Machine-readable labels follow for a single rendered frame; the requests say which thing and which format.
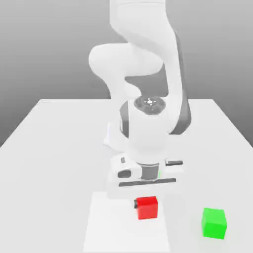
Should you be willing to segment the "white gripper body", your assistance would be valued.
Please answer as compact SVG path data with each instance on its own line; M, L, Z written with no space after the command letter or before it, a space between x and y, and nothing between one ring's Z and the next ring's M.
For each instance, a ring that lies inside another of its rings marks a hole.
M183 171L159 171L154 180L140 178L118 178L116 173L107 176L107 194L113 199L135 199L179 193L183 188Z

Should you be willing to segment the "small red cube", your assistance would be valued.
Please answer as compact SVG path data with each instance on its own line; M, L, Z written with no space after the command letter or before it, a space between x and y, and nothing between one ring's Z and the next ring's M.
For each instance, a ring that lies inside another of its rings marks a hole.
M158 200L156 196L151 197L140 197L137 198L138 208L137 214L138 219L152 219L158 216Z

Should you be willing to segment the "small green cube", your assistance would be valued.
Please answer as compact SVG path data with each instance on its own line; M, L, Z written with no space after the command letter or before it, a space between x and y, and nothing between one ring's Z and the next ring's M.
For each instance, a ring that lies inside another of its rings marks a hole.
M224 240L227 230L225 211L221 209L204 208L201 226L203 237Z

